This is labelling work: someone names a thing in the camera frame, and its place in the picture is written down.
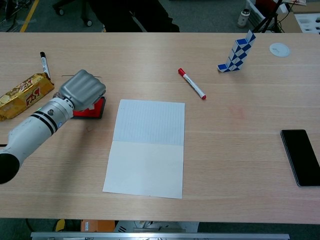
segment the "white bottle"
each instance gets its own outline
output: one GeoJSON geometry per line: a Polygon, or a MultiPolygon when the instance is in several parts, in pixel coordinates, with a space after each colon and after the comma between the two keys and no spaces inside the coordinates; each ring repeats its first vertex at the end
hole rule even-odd
{"type": "Polygon", "coordinates": [[[239,28],[244,28],[247,25],[249,16],[250,16],[250,10],[245,8],[239,16],[237,26],[239,28]]]}

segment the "wooden table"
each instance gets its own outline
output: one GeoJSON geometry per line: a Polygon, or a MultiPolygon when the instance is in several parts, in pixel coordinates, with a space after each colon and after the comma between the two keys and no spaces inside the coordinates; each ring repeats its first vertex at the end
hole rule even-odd
{"type": "MultiPolygon", "coordinates": [[[[0,94],[42,71],[40,51],[55,91],[80,69],[107,86],[101,120],[70,120],[0,185],[0,217],[320,224],[320,188],[297,186],[280,137],[306,129],[320,160],[319,36],[258,34],[241,71],[218,73],[243,37],[0,33],[0,94]],[[291,55],[273,56],[274,42],[291,55]],[[120,99],[186,103],[183,199],[102,192],[120,99]]],[[[0,143],[52,95],[1,122],[0,143]]]]}

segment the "lined paper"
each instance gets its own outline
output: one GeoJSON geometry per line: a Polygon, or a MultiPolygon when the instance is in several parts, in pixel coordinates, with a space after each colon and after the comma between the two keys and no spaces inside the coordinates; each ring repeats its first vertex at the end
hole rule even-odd
{"type": "Polygon", "coordinates": [[[122,99],[103,192],[182,198],[185,104],[122,99]]]}

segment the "blue and white puzzle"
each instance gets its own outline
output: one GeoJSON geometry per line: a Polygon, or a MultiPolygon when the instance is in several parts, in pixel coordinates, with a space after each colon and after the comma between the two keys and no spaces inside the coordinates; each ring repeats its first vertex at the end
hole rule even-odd
{"type": "Polygon", "coordinates": [[[245,38],[235,40],[226,63],[219,64],[217,66],[218,70],[222,73],[240,70],[255,40],[256,36],[250,30],[245,38]]]}

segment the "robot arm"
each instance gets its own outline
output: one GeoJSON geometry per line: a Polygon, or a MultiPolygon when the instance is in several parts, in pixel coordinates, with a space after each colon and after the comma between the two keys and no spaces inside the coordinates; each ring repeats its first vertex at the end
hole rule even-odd
{"type": "Polygon", "coordinates": [[[73,111],[91,108],[106,92],[92,74],[80,70],[64,83],[47,104],[12,129],[0,150],[0,184],[9,182],[41,144],[73,117],[73,111]]]}

